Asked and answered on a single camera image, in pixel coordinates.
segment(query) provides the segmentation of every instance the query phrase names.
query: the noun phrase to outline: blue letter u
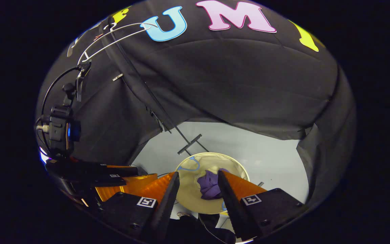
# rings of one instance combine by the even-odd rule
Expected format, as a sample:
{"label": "blue letter u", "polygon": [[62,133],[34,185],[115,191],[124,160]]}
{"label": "blue letter u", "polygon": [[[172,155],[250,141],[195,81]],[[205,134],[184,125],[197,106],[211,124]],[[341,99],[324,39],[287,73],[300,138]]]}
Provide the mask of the blue letter u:
{"label": "blue letter u", "polygon": [[159,24],[157,23],[157,16],[151,17],[150,19],[144,21],[144,23],[155,24],[157,27],[144,24],[141,24],[141,27],[145,28],[150,38],[156,42],[163,42],[178,37],[183,34],[187,28],[186,20],[181,15],[180,9],[182,9],[181,6],[175,6],[162,13],[163,15],[169,15],[171,20],[174,22],[175,27],[170,31],[165,32],[160,28]]}

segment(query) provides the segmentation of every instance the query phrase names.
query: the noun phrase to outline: white wire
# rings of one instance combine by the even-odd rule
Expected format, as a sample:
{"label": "white wire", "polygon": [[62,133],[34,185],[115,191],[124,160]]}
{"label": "white wire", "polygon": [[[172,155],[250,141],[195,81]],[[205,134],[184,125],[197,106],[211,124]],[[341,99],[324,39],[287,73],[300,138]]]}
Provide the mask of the white wire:
{"label": "white wire", "polygon": [[[88,48],[90,48],[94,43],[96,43],[96,42],[97,42],[98,40],[100,40],[102,37],[104,37],[104,36],[106,36],[106,35],[108,35],[108,34],[111,34],[112,32],[117,31],[117,30],[119,30],[119,29],[122,29],[122,28],[125,28],[125,27],[128,27],[128,26],[139,25],[139,24],[147,24],[147,25],[152,25],[152,26],[154,26],[154,27],[157,27],[157,25],[150,24],[150,23],[134,23],[134,24],[130,24],[130,25],[126,25],[126,26],[122,26],[122,27],[113,29],[113,30],[111,30],[110,32],[108,32],[108,33],[102,35],[101,37],[99,37],[98,39],[96,39],[95,41],[93,41],[93,43],[91,43],[90,46],[88,46],[88,47],[82,52],[82,54],[81,54],[81,56],[79,57],[79,60],[78,60],[78,65],[79,65],[79,63],[81,62],[82,56],[83,56],[84,54],[87,54],[86,52],[87,52]],[[136,33],[142,32],[142,31],[135,32],[135,33],[130,34],[130,35],[126,36],[126,37],[130,37],[131,35],[134,35],[134,34],[136,34]],[[95,54],[97,54],[98,52],[100,52],[100,51],[102,51],[103,49],[107,48],[108,46],[106,46],[106,47],[100,49],[100,50],[97,51]]]}
{"label": "white wire", "polygon": [[214,236],[216,239],[220,240],[222,243],[228,244],[228,243],[226,243],[225,241],[219,239],[217,236],[213,235],[213,233],[210,232],[209,229],[207,229],[207,227],[206,227],[205,224],[204,224],[204,221],[202,221],[202,219],[201,219],[201,216],[198,215],[198,219],[201,221],[202,225],[204,225],[204,228],[205,228],[212,236]]}

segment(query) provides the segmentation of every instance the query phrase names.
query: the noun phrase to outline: white surface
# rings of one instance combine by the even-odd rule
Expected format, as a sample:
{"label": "white surface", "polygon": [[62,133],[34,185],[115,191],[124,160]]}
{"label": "white surface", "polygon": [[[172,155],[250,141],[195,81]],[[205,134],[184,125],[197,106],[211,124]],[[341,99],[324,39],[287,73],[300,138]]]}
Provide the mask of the white surface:
{"label": "white surface", "polygon": [[[262,188],[271,190],[281,188],[301,202],[308,196],[308,179],[302,160],[296,151],[298,140],[278,140],[223,123],[183,122],[178,128],[191,141],[198,134],[198,140],[207,150],[222,153],[240,162],[248,172],[251,182],[264,182]],[[186,145],[175,129],[161,133],[150,139],[133,162],[148,173],[158,175],[175,171],[188,154],[177,152]],[[188,148],[191,154],[205,150],[197,143]],[[176,213],[185,211],[181,204],[175,204],[171,218],[178,219]]]}

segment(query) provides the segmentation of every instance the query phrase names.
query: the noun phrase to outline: metal hanger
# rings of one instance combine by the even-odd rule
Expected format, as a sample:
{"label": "metal hanger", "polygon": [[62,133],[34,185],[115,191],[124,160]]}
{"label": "metal hanger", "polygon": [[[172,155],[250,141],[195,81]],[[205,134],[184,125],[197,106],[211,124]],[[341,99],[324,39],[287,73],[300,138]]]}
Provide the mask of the metal hanger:
{"label": "metal hanger", "polygon": [[130,25],[122,26],[122,27],[120,27],[120,28],[113,29],[113,28],[115,27],[115,25],[113,25],[113,26],[110,28],[110,32],[108,32],[108,33],[102,35],[101,37],[99,37],[98,39],[96,39],[95,41],[93,41],[93,43],[91,43],[90,46],[88,46],[88,47],[82,52],[82,54],[81,54],[81,56],[79,57],[79,60],[78,60],[78,65],[81,63],[82,56],[85,55],[85,57],[87,58],[87,59],[85,59],[85,60],[82,60],[82,62],[86,62],[86,61],[90,60],[92,57],[94,57],[96,54],[98,54],[99,52],[105,50],[105,48],[107,48],[107,47],[109,47],[109,46],[111,46],[111,45],[113,45],[113,44],[115,44],[115,43],[117,43],[117,42],[119,42],[119,41],[121,41],[121,40],[127,38],[127,37],[130,37],[130,36],[133,36],[134,34],[137,34],[137,33],[140,33],[140,32],[146,31],[146,30],[149,30],[149,29],[151,28],[151,26],[150,26],[148,29],[145,29],[145,28],[144,28],[143,30],[140,30],[140,31],[137,31],[137,32],[132,33],[132,34],[130,34],[130,35],[127,35],[127,36],[125,36],[125,37],[122,37],[122,38],[120,38],[120,39],[114,41],[113,43],[110,43],[109,45],[103,47],[103,48],[100,49],[99,51],[95,52],[93,55],[88,56],[87,50],[88,50],[94,43],[96,43],[98,40],[100,40],[102,37],[104,37],[104,36],[106,36],[106,35],[108,35],[108,34],[111,34],[112,32],[117,31],[117,30],[119,30],[119,29],[122,29],[122,28],[125,28],[125,27],[128,27],[128,26],[133,26],[133,25],[140,25],[140,24],[147,24],[147,25],[151,25],[151,26],[154,26],[154,27],[158,27],[157,25],[154,25],[154,24],[151,24],[151,23],[134,23],[134,24],[130,24]]}

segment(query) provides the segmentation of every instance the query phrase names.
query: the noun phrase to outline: screw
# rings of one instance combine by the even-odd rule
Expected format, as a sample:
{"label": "screw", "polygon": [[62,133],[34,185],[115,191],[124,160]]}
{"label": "screw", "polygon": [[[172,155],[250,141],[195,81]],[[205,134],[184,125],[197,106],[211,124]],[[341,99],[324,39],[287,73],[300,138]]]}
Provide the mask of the screw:
{"label": "screw", "polygon": [[131,225],[130,225],[130,228],[132,228],[132,229],[136,230],[137,228],[139,228],[139,225],[138,225],[138,224],[135,224],[135,223],[133,223],[133,224],[131,224]]}
{"label": "screw", "polygon": [[260,222],[260,224],[261,224],[261,226],[267,226],[267,225],[269,225],[270,224],[270,220],[263,220],[263,221],[261,221]]}

